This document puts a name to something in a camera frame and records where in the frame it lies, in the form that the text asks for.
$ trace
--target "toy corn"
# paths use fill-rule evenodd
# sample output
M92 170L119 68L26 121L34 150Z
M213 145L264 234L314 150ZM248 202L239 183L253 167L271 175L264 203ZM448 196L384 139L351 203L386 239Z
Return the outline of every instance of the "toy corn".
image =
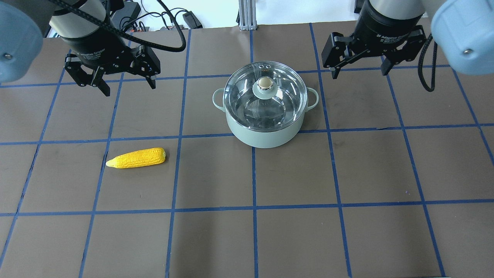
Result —
M143 149L122 154L108 160L106 166L119 169L143 167L163 163L165 157L166 154L163 148Z

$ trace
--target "grid square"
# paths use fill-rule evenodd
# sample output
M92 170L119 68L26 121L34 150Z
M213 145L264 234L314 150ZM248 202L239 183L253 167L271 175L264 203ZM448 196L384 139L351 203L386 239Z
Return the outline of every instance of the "grid square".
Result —
M430 73L431 69L424 69L424 76ZM416 69L391 71L390 78L405 126L474 123L451 68L436 69L436 89L432 93L423 88Z
M494 166L477 128L407 134L426 200L494 197Z
M494 204L429 205L441 260L450 277L489 277L494 272Z
M314 31L314 38L316 39L317 54L319 56L319 67L321 69L324 69L321 53L323 52L324 46L326 45L328 38L331 36L331 33L338 32L347 37L355 31L356 25L357 22L354 20L312 23L312 30ZM353 64L344 66L343 69L380 67L381 63L380 57L362 58Z
M297 134L255 158L257 205L336 203L326 133Z
M238 26L192 31L188 76L232 74L249 62L249 32Z
M3 252L5 247L5 241L8 237L8 232L10 231L10 226L12 225L13 217L3 216L0 217L0 251Z
M58 83L65 64L69 45L61 38L43 39L41 52L33 60L28 72L21 79L2 85Z
M109 97L93 87L60 86L43 139L106 139L119 84L108 86L111 88Z
M189 30L182 30L185 41L188 42ZM145 41L153 42L156 44L164 46L179 46L180 45L180 35L176 30L161 30L154 32L136 32L134 37L143 39ZM132 42L130 48L136 47L138 44ZM156 77L176 77L184 76L185 72L185 59L187 57L187 49L182 52L169 52L159 49L154 49L153 52L156 54L161 64L161 73ZM125 79L132 78L142 78L138 75L133 75L130 73L125 73Z
M56 86L0 88L0 141L38 141Z
M170 278L254 276L252 211L176 213Z
M91 210L105 148L106 143L41 145L21 211Z
M494 74L472 76L458 73L463 90L472 105L477 120L481 123L494 123Z
M36 147L0 146L0 213L16 212Z
M183 139L176 207L251 206L251 150L234 136Z
M112 137L177 136L180 130L183 80L124 82Z
M304 122L301 130L325 130L326 120L324 119L323 101L321 99L321 87L319 86L319 75L317 73L302 73L300 77L305 85L313 88L319 94L319 103L304 115ZM313 93L307 92L308 105L316 102L316 97Z
M224 88L227 81L228 77L187 80L184 135L231 133L225 113L211 103L214 91ZM219 94L216 103L222 103L222 96Z
M342 72L336 80L331 73L322 75L332 129L400 126L388 82L380 71Z
M420 201L401 130L331 136L342 202Z
M77 277L90 215L21 216L0 277Z
M169 222L169 213L96 215L82 277L164 277Z
M162 147L164 163L149 167L115 169L106 167L98 197L98 210L171 208L177 139L131 140L110 143L107 160L124 153Z
M260 277L348 277L337 208L258 210Z
M254 61L276 61L294 70L316 70L309 24L262 25L253 32Z
M353 277L441 275L422 206L343 208Z

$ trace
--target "lid knob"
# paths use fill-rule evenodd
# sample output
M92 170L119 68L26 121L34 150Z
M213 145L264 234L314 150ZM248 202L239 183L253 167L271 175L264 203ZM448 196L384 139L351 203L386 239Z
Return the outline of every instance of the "lid knob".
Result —
M263 76L254 83L252 91L260 99L270 99L276 95L278 86L271 77Z
M257 85L261 90L269 90L273 86L273 79L268 76L263 76L257 80Z

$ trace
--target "metal frame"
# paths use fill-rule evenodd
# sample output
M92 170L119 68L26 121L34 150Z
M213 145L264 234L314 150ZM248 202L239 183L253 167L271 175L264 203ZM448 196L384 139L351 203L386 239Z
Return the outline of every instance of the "metal frame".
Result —
M257 30L255 0L239 0L240 30Z

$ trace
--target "blue tape line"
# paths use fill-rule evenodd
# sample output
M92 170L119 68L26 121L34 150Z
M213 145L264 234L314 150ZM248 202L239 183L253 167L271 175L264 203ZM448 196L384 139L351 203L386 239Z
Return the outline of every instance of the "blue tape line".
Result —
M489 143L487 143L487 139L484 135L484 131L482 131L482 127L479 124L479 121L477 119L477 116L475 115L475 112L473 112L472 105L470 104L470 101L468 100L468 97L465 93L465 90L463 89L463 85L461 84L460 78L458 77L458 74L456 73L455 70L451 69L453 71L454 77L456 78L456 82L458 83L458 86L460 88L461 94L465 98L465 102L468 105L468 109L470 110L470 113L472 114L473 121L475 122L475 125L478 127L479 132L480 132L480 137L482 138L482 141L484 141L484 145L486 146L487 153L489 154L489 158L491 159L491 163L494 165L494 156L493 152L491 151L491 148L489 147Z
M376 202L376 203L342 203L338 204L301 204L301 205L257 205L256 210L278 210L278 209L314 209L314 208L338 208L341 207L388 207L388 206L417 206L447 205L447 204L483 204L494 203L494 199L460 199L460 200L431 200L431 201L408 201L408 202ZM254 206L227 206L227 207L202 207L202 208L175 208L175 213L205 212L205 211L237 211L253 210ZM102 211L48 211L48 212L19 212L22 216L56 216L56 215L108 215L108 214L146 214L146 213L169 213L172 209L141 209L141 210L102 210ZM0 217L15 216L15 213L0 213Z
M108 138L106 139L105 153L103 155L103 161L101 162L101 170L99 172L98 185L96 187L96 194L94 196L91 219L89 221L89 228L87 230L86 243L84 245L84 252L82 254L81 268L79 269L79 278L82 278L82 275L84 273L84 266L86 265L87 250L89 249L89 242L91 240L92 227L94 224L94 216L95 216L95 212L96 212L96 207L98 205L99 192L101 190L101 183L103 182L103 174L105 172L105 163L106 163L106 159L108 157L108 150L110 149L110 139L112 137L113 125L115 123L115 116L117 114L117 107L119 104L120 92L122 91L123 80L124 80L124 73L122 72L122 74L120 75L119 88L117 91L117 96L115 98L115 106L113 107L112 120L110 122L110 127L108 129Z
M187 76L187 79L196 79L196 78L217 78L217 77L230 77L231 74L215 74L215 75L195 75L195 76Z
M493 127L494 123L480 124L482 127ZM461 124L461 125L432 125L432 126L405 126L406 130L414 129L445 129L445 128L469 128L477 127L476 124ZM387 128L344 128L344 129L331 129L330 132L358 132L358 131L380 131L380 130L400 130L401 127L387 127ZM326 129L321 130L300 130L298 133L325 133ZM216 134L193 134L183 135L182 138L208 138L208 137L228 137L234 136L233 133L216 133ZM110 141L133 141L133 140L156 140L156 139L177 139L178 135L171 136L149 136L149 137L119 137L111 138ZM98 143L106 142L107 139L89 139L89 140L48 140L41 141L41 144L81 144L81 143ZM34 145L39 141L21 141L21 142L0 142L2 145Z
M409 202L382 202L382 203L348 203L341 204L343 207L391 207L391 206L413 206L422 205L421 201L409 201Z
M20 212L19 216L91 215L91 211Z
M44 87L44 86L58 86L58 83L3 85L0 86L0 88L24 88L24 87Z
M259 278L259 256L257 252L257 191L255 176L255 148L252 147L252 227L254 237L254 278Z
M227 137L227 136L233 136L233 133L182 135L182 138L208 138L208 137Z
M12 219L12 224L10 225L7 239L5 241L5 245L3 247L3 251L2 251L1 256L0 256L0 269L1 269L1 266L3 264L3 260L5 259L5 254L7 253L7 248L10 244L10 239L12 238L12 233L14 232L15 223L17 222L17 218L19 217L19 212L21 210L22 202L24 201L24 196L26 195L29 181L31 179L31 175L33 174L33 168L34 168L34 165L36 163L36 158L38 157L38 153L40 151L41 141L43 140L44 133L46 131L46 127L48 126L48 121L50 120L51 112L53 111L53 106L55 105L55 100L57 98L58 91L60 90L60 83L62 82L64 73L65 73L65 69L62 68L62 73L60 74L60 78L58 79L58 83L56 84L57 88L55 89L55 93L53 94L50 108L48 109L48 114L46 115L46 119L44 121L43 130L41 131L41 134L40 134L40 140L38 141L38 145L36 146L36 151L34 153L33 161L32 161L31 166L29 168L29 172L28 172L28 175L26 177L26 182L24 183L24 186L22 188L21 198L19 199L19 202L17 203L17 209L16 209L14 217Z
M352 129L331 129L331 132L355 132L355 131L378 131L378 130L399 130L400 127L388 128L352 128Z
M297 71L298 74L302 74L302 73L318 73L317 70L299 70Z
M328 130L326 129L314 129L314 130L300 130L298 131L298 133L326 133L328 132Z
M91 139L91 140L52 140L42 141L41 144L83 144L83 143L101 143L106 142L106 139Z
M26 142L0 142L0 146L3 145L35 145L38 141L26 141Z
M340 218L341 237L343 240L343 249L345 251L346 269L348 272L348 276L350 278L352 278L352 268L350 265L350 255L348 252L348 243L347 243L346 230L345 230L345 220L343 218L343 208L341 206L341 197L340 197L339 186L338 186L336 164L334 161L333 144L332 144L331 132L330 132L331 128L329 127L328 110L326 109L326 98L324 95L324 88L323 88L323 78L321 75L321 66L319 65L319 54L317 52L316 38L314 36L314 29L312 27L312 23L309 23L309 28L310 28L310 33L311 33L311 37L312 37L312 44L314 45L314 54L316 55L316 64L317 64L317 70L318 70L318 75L319 75L319 88L321 90L321 101L322 101L323 111L324 111L324 120L326 122L326 129L328 130L327 135L328 135L328 143L329 143L329 154L331 156L331 168L333 171L334 189L336 191L336 200L338 202L338 214L339 214L339 218Z
M395 104L396 113L398 114L398 119L400 120L400 126L402 127L403 137L405 139L405 145L407 146L408 155L410 157L410 163L412 164L413 175L415 176L415 181L417 183L418 193L420 195L420 200L422 202L422 208L424 210L425 219L427 221L427 226L429 228L429 233L431 236L432 245L434 246L434 252L436 253L436 259L437 259L437 262L439 265L439 270L441 271L441 276L445 277L446 274L444 272L443 262L441 260L441 254L439 253L439 248L437 246L436 237L434 235L434 230L432 228L432 223L431 223L430 216L429 216L429 211L428 211L427 205L425 203L424 193L422 191L422 185L420 184L420 179L418 177L418 172L417 172L417 168L415 165L415 160L413 159L412 148L410 147L410 142L408 140L407 131L405 129L405 125L403 124L403 119L402 119L402 116L400 113L400 107L398 105L398 101L396 99L395 91L393 89L393 85L391 83L391 78L389 77L389 75L386 76L386 79L388 81L391 96L393 97L393 102Z
M159 139L177 139L177 138L178 136L120 137L120 138L111 138L110 141L159 140Z
M166 264L165 264L165 278L169 277L170 273L170 259L171 259L171 244L173 239L173 224L175 222L175 207L177 202L177 187L178 187L178 168L180 167L180 152L182 149L182 133L184 125L184 113L185 113L185 94L187 91L187 74L189 71L189 55L190 55L190 43L191 43L192 30L189 30L189 36L187 40L187 55L185 57L185 71L184 71L184 88L182 92L182 110L180 111L180 130L178 134L178 145L177 145L177 159L175 162L175 179L173 182L173 197L171 200L171 213L170 213L170 225L168 231L168 245L166 248Z
M463 125L433 125L433 126L407 126L405 129L448 129L448 128L470 128L476 127L475 124L463 124Z
M147 214L147 213L168 213L171 209L140 209L140 210L101 210L95 211L95 215L109 214Z

